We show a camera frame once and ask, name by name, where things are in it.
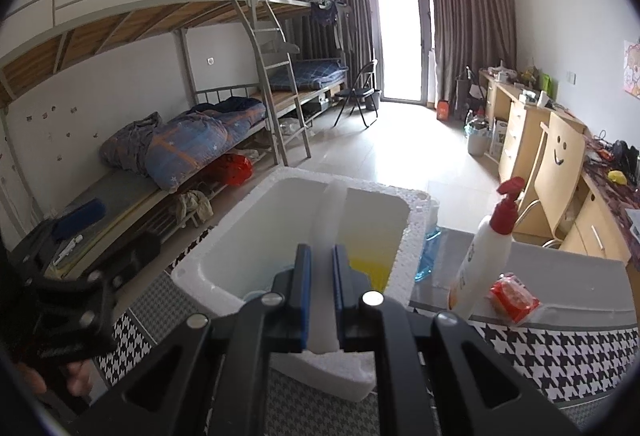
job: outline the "wall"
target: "wall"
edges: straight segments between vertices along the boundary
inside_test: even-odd
[[[27,1],[17,0],[14,8]],[[128,1],[89,0],[60,11],[58,20]],[[50,20],[50,0],[9,19],[0,31],[0,54],[47,29]],[[198,89],[257,80],[240,24],[193,29],[188,44]],[[97,149],[116,130],[153,111],[169,119],[187,108],[188,87],[178,54],[172,35],[149,38],[77,64],[11,104],[7,119],[17,157],[45,212],[59,211],[105,174]],[[208,57],[215,58],[213,66]],[[3,149],[0,145],[0,177],[11,180],[20,216],[28,221],[27,201],[18,195],[13,161]],[[5,224],[0,212],[3,231]]]
[[[533,59],[557,79],[558,101],[592,132],[640,146],[640,102],[622,90],[624,41],[640,36],[629,1],[516,0],[516,19],[519,67]]]

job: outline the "smiley face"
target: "smiley face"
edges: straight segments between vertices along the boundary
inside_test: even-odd
[[[558,150],[560,150],[560,137],[558,136],[558,146],[556,146],[556,148],[554,148],[554,161],[556,162],[556,165],[562,165],[564,163],[564,158],[559,159],[558,158]],[[562,150],[566,151],[566,142],[562,142]]]

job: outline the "tiled floor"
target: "tiled floor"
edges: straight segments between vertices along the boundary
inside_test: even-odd
[[[332,128],[338,109],[333,108],[314,122],[312,157],[305,159],[302,140],[290,145],[289,163],[303,169],[338,174],[387,185],[427,191],[440,202],[438,224],[474,232],[490,213],[498,195],[497,165],[488,158],[473,158],[466,152],[466,139],[459,124],[443,124],[435,112],[423,106],[383,102],[380,118],[365,129],[356,112],[343,113]],[[373,112],[366,112],[368,122]],[[239,188],[227,188],[212,202],[215,225],[271,170],[271,158],[255,167],[254,177]],[[119,294],[116,315],[162,272],[171,260],[195,239],[203,227],[188,226],[162,248],[162,254]]]

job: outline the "bunk bed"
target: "bunk bed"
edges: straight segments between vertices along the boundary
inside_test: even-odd
[[[43,0],[32,0],[16,8],[5,20],[41,1]],[[174,32],[178,36],[182,65],[187,73],[193,105],[203,102],[203,99],[209,102],[214,96],[220,102],[221,94],[233,96],[234,92],[238,91],[243,92],[246,97],[255,97],[264,103],[265,118],[253,124],[242,138],[236,139],[237,141],[227,148],[232,148],[259,130],[266,129],[270,145],[261,152],[260,158],[270,153],[274,163],[287,164],[286,145],[298,136],[303,137],[307,155],[311,155],[306,137],[308,121],[305,122],[303,118],[301,105],[323,93],[335,93],[344,82],[342,75],[330,84],[299,92],[290,59],[290,54],[298,50],[295,45],[287,43],[280,25],[280,20],[308,13],[315,3],[325,4],[327,1],[337,0],[137,0],[87,13],[62,23],[58,23],[58,12],[84,0],[71,0],[62,4],[57,1],[59,0],[50,0],[51,28],[28,39],[0,58],[0,112],[6,112],[11,102],[44,80],[87,58],[148,37]],[[270,22],[272,28],[260,25],[264,21]],[[231,22],[242,23],[249,35],[259,82],[197,90],[190,65],[186,34],[191,28]],[[271,32],[271,36],[274,36],[266,48],[260,40],[264,32]],[[263,53],[278,53],[285,60],[268,65],[264,61]],[[277,68],[286,70],[289,76],[290,84],[284,91],[271,90],[269,72]],[[278,118],[292,110],[297,112],[300,128],[284,140],[280,127],[277,126]],[[17,173],[31,200],[31,212],[37,220],[41,220],[42,212],[19,166],[4,116],[2,125]],[[177,193],[198,189],[202,190],[208,199],[212,199],[224,187],[206,184],[195,174],[178,187]],[[60,267],[49,269],[50,275],[61,278],[78,277],[99,261],[101,254],[110,246],[115,246],[117,240],[123,238],[125,233],[133,235],[140,230],[148,230],[155,232],[165,241],[187,222],[198,224],[195,212],[190,212],[180,221],[177,220],[172,211],[172,194],[161,189],[150,178],[133,172],[109,172],[81,193],[67,209],[95,197],[105,202],[107,215],[85,231],[83,240],[62,260]],[[7,213],[10,219],[14,215],[10,209]]]

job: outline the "chair backrest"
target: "chair backrest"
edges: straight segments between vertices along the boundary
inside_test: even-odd
[[[361,67],[360,71],[353,79],[353,85],[358,85],[358,80],[360,77],[364,77],[364,82],[362,83],[362,87],[366,88],[369,82],[371,81],[371,77],[376,73],[376,65],[378,64],[378,59],[373,59],[367,62],[363,67]]]
[[[582,173],[584,151],[584,137],[552,112],[545,151],[533,187],[553,235],[574,197]]]

